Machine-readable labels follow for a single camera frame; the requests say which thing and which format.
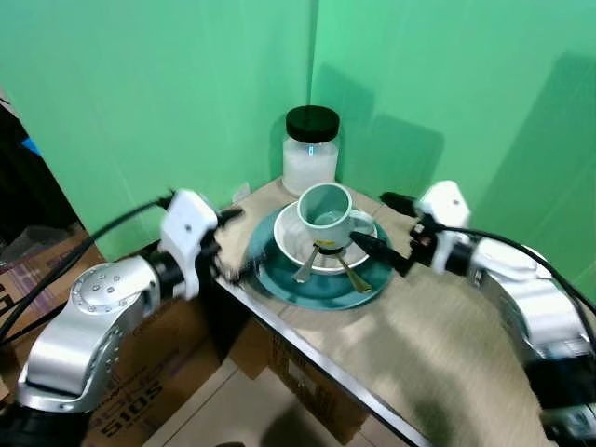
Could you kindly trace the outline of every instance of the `white bowl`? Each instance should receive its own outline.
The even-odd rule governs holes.
[[[291,203],[278,215],[273,227],[273,236],[281,252],[294,264],[302,266],[313,251],[313,238],[298,217],[298,202]],[[376,227],[371,236],[376,237]],[[352,243],[341,253],[346,264],[354,268],[369,258],[358,245]],[[334,256],[318,254],[313,263],[313,273],[339,275],[344,268]]]

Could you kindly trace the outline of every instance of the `mug handle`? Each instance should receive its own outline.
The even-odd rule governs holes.
[[[365,235],[373,232],[374,219],[370,214],[360,210],[352,210],[350,211],[350,219],[352,219],[354,231],[359,231]]]

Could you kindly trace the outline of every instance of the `green wall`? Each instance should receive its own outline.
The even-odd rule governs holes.
[[[280,118],[309,90],[313,9],[258,3],[2,3],[0,86],[89,230],[170,187],[221,206],[281,173]],[[155,240],[160,215],[115,230],[103,254]]]
[[[472,224],[596,297],[596,4],[320,2],[313,103],[343,119],[339,179],[371,196],[456,180]]]

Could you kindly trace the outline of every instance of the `floor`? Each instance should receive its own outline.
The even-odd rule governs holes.
[[[251,380],[227,359],[143,447],[339,447],[341,444],[268,369]],[[369,417],[348,447],[401,447]]]

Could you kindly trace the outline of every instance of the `black lid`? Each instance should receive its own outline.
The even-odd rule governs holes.
[[[286,130],[299,142],[329,142],[339,131],[339,116],[320,105],[301,105],[286,115]]]

